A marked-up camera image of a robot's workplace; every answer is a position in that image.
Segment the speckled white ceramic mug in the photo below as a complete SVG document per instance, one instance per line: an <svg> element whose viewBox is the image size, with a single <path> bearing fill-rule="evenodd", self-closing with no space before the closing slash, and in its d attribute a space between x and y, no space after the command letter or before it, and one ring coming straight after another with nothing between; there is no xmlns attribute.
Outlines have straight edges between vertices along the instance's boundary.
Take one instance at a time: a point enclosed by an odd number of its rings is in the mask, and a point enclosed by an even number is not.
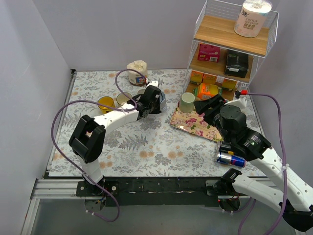
<svg viewBox="0 0 313 235"><path fill-rule="evenodd" d="M145 89L141 89L137 92L137 94L144 94L144 92L145 92Z"/></svg>

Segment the grey ceramic mug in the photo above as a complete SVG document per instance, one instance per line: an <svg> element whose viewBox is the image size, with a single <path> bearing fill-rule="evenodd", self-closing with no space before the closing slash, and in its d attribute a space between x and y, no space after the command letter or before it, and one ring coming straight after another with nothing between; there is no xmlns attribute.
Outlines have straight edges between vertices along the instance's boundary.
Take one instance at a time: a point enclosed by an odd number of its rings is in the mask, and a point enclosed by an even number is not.
<svg viewBox="0 0 313 235"><path fill-rule="evenodd" d="M167 99L166 99L166 95L164 92L160 93L159 108L162 113L165 113L167 110Z"/></svg>

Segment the yellow ceramic mug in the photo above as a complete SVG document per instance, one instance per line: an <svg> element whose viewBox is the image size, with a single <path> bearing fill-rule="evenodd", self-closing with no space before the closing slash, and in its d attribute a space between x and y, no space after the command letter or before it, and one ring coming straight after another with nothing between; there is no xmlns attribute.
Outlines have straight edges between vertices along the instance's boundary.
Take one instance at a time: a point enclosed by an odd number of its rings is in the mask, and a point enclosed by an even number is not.
<svg viewBox="0 0 313 235"><path fill-rule="evenodd" d="M99 109L103 114L109 113L115 108L114 99L110 96L104 96L98 100L99 104L103 104L104 106L98 105Z"/></svg>

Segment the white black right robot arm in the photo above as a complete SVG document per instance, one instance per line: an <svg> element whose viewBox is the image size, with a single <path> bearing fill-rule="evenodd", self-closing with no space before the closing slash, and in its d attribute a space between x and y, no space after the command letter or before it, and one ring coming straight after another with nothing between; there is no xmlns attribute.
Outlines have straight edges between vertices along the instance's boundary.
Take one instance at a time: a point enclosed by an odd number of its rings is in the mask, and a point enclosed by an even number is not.
<svg viewBox="0 0 313 235"><path fill-rule="evenodd" d="M227 102L221 95L195 101L197 114L219 131L223 140L247 162L262 171L277 188L271 188L231 168L211 188L216 193L245 194L279 213L269 232L281 219L294 229L306 232L313 227L313 188L288 165L286 156L280 157L271 143L259 132L247 127L243 92Z"/></svg>

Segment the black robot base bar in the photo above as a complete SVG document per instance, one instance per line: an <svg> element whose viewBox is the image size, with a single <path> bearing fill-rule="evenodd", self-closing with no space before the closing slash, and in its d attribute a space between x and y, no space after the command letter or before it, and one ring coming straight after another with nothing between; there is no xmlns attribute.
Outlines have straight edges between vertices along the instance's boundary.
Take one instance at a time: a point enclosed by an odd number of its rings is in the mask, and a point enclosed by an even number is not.
<svg viewBox="0 0 313 235"><path fill-rule="evenodd" d="M101 198L105 206L204 205L238 210L238 193L225 189L218 177L106 177L100 187L78 182L76 196Z"/></svg>

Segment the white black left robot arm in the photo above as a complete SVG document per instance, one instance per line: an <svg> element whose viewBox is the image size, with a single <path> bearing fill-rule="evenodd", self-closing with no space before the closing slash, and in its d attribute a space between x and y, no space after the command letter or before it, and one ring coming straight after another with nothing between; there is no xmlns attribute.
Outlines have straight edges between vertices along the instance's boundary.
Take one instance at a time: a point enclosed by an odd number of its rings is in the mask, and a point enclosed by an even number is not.
<svg viewBox="0 0 313 235"><path fill-rule="evenodd" d="M69 145L78 156L83 170L83 178L88 182L87 190L94 196L104 190L104 176L100 170L99 156L102 153L105 136L110 132L136 122L149 114L159 114L161 89L157 81L150 82L145 92L134 102L129 100L120 111L111 111L104 115L80 118Z"/></svg>

